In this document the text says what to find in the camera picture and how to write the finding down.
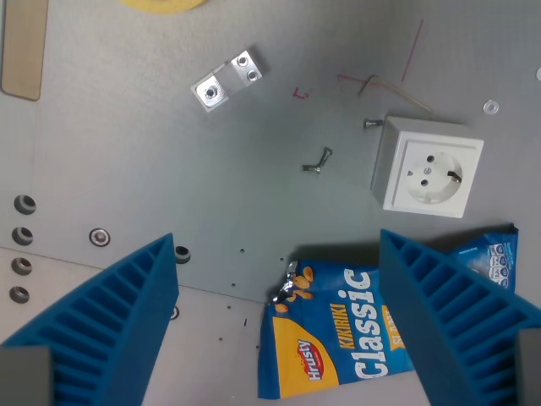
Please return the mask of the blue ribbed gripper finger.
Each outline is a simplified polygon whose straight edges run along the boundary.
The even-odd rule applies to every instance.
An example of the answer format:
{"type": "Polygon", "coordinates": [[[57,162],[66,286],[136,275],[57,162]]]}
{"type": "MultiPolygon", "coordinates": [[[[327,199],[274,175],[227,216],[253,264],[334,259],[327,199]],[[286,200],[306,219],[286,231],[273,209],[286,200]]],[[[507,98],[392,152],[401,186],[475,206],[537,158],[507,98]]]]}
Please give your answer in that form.
{"type": "Polygon", "coordinates": [[[380,233],[380,292],[433,405],[516,405],[516,336],[540,309],[430,247],[380,233]]]}
{"type": "Polygon", "coordinates": [[[56,405],[140,405],[178,294],[166,234],[64,295],[2,346],[49,348],[56,405]]]}

